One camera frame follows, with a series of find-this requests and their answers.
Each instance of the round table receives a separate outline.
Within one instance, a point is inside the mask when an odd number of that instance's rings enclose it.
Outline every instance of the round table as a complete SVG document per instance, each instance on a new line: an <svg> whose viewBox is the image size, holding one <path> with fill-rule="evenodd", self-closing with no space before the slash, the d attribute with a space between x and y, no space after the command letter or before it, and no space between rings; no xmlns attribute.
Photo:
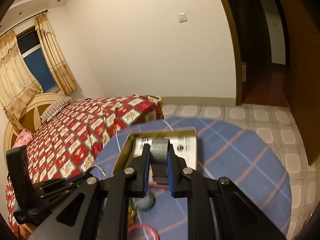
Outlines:
<svg viewBox="0 0 320 240"><path fill-rule="evenodd" d="M230 178L286 235L291 215L289 176L277 156L253 131L201 118L172 117L148 122L119 131L101 151L94 165L112 176L119 152L130 133L183 127L197 130L198 170L212 179ZM103 179L98 169L92 173ZM156 196L156 204L148 211L138 212L136 222L155 228L161 240L188 239L187 200L173 199L169 190L151 191ZM134 236L152 239L142 230Z"/></svg>

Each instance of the tiled floor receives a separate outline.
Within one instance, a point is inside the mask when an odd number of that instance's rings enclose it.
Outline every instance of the tiled floor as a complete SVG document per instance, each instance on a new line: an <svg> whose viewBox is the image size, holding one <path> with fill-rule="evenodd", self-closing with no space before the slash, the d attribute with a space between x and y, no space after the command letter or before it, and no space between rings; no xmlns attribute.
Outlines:
<svg viewBox="0 0 320 240"><path fill-rule="evenodd" d="M316 200L316 168L308 166L301 135L289 108L165 105L164 117L202 117L224 120L255 131L277 155L290 177L292 213L287 239L292 239L310 217Z"/></svg>
<svg viewBox="0 0 320 240"><path fill-rule="evenodd" d="M243 102L266 106L288 107L284 96L284 69L267 67L252 73L247 69L247 81L242 83Z"/></svg>

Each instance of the curtain rod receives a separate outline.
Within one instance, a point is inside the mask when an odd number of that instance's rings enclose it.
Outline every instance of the curtain rod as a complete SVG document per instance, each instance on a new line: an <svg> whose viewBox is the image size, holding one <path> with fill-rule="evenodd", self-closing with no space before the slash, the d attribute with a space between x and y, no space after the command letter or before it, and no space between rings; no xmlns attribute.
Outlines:
<svg viewBox="0 0 320 240"><path fill-rule="evenodd" d="M11 27L11 28L10 28L9 30L7 30L4 34L2 34L0 37L2 37L3 35L5 35L8 31L11 31L12 29L14 29L15 27L17 27L17 26L18 26L18 25L20 25L21 23L23 23L23 22L25 22L25 21L27 21L27 20L31 19L32 17L37 16L37 15L39 15L40 13L43 13L43 12L48 12L48 10L45 10L45 11L39 12L39 13L37 13L37 14L35 14L35 15L33 15L33 16L30 16L29 18L27 18L27 19L25 19L25 20L23 20L23 21L21 21L21 22L17 23L15 26Z"/></svg>

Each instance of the red patterned bedspread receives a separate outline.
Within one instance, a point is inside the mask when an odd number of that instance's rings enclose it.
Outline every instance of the red patterned bedspread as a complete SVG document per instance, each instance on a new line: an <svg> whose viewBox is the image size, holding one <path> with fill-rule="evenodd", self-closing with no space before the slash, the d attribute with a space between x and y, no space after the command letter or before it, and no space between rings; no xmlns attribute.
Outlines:
<svg viewBox="0 0 320 240"><path fill-rule="evenodd" d="M27 146L33 183L72 177L86 171L110 138L137 123L162 119L157 98L130 96L75 101L43 124ZM6 188L9 223L18 236L13 216L15 195L10 178Z"/></svg>

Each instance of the red floor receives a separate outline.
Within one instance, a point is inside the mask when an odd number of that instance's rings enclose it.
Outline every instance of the red floor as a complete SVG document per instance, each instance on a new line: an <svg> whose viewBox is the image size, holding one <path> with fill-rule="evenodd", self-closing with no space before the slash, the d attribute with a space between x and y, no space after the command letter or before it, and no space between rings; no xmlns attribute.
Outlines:
<svg viewBox="0 0 320 240"><path fill-rule="evenodd" d="M289 107L284 96L284 71L279 69L259 73L247 69L247 81L242 83L242 90L245 104Z"/></svg>

